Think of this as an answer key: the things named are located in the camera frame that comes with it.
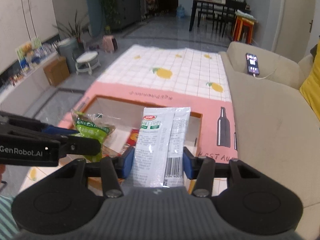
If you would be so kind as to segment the smartphone on sofa arm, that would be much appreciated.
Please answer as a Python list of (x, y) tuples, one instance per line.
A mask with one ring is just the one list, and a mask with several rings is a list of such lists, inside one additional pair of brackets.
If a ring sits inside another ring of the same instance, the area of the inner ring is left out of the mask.
[(259, 76), (258, 58), (254, 54), (246, 53), (247, 72), (250, 75)]

